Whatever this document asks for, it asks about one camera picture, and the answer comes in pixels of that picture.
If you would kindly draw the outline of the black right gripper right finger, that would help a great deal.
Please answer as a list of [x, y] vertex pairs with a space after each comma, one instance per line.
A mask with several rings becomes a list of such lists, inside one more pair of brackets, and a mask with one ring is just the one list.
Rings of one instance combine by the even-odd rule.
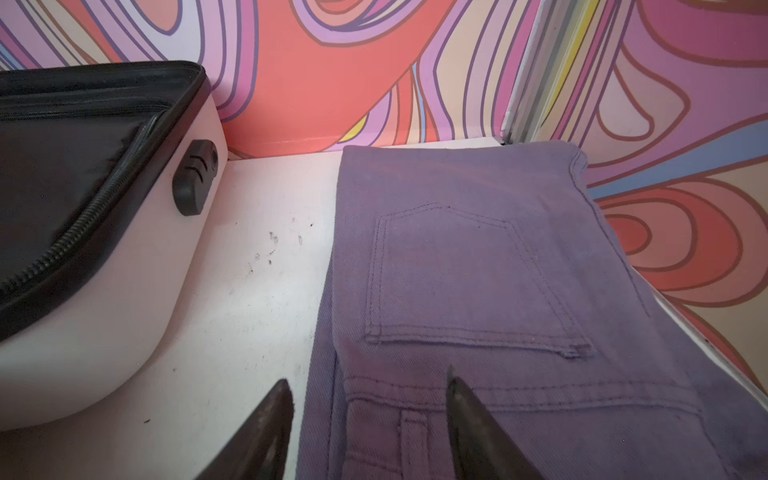
[[452, 366], [446, 417], [457, 479], [543, 478]]

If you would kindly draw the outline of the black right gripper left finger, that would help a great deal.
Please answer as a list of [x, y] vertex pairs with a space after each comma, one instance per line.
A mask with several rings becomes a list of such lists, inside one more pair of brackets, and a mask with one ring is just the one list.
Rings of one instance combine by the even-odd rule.
[[293, 416], [292, 391], [280, 379], [196, 479], [282, 479]]

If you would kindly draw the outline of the black white suitcase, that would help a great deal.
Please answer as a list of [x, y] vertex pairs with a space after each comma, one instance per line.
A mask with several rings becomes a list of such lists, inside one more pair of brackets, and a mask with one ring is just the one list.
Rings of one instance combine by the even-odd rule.
[[227, 160], [203, 66], [1, 75], [1, 427], [76, 414], [150, 358]]

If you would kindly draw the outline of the folded purple jeans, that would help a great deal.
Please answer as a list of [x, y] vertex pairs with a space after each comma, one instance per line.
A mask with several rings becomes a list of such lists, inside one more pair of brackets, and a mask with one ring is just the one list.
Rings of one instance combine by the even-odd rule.
[[450, 369], [547, 479], [766, 477], [766, 409], [632, 269], [585, 166], [344, 149], [299, 478], [453, 478]]

